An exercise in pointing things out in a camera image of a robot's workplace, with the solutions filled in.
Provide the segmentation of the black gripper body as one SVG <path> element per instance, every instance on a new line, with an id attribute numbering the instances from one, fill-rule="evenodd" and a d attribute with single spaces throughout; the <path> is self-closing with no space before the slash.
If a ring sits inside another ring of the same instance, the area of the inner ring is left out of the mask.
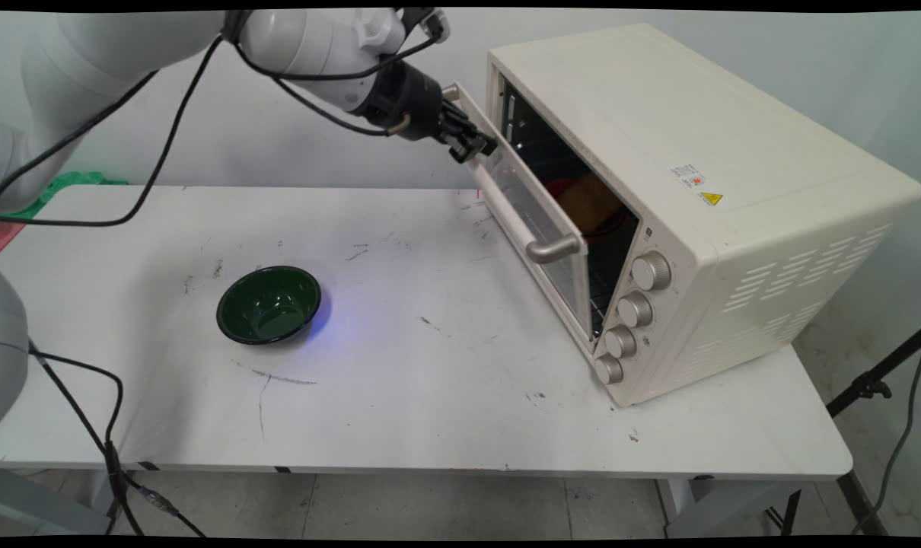
<path id="1" fill-rule="evenodd" d="M 441 86 L 404 60 L 374 74 L 373 86 L 353 115 L 388 135 L 405 140 L 433 139 L 445 145 L 441 128 Z"/>

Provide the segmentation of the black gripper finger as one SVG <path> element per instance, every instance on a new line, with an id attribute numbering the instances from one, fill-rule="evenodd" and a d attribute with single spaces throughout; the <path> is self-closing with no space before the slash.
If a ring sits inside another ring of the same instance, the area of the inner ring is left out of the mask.
<path id="1" fill-rule="evenodd" d="M 450 154 L 492 154 L 498 142 L 485 134 L 460 107 L 449 100 L 442 101 L 441 142 Z"/>
<path id="2" fill-rule="evenodd" d="M 458 164 L 476 157 L 484 149 L 484 135 L 468 124 L 441 124 L 438 139 L 448 147 L 448 152 Z"/>

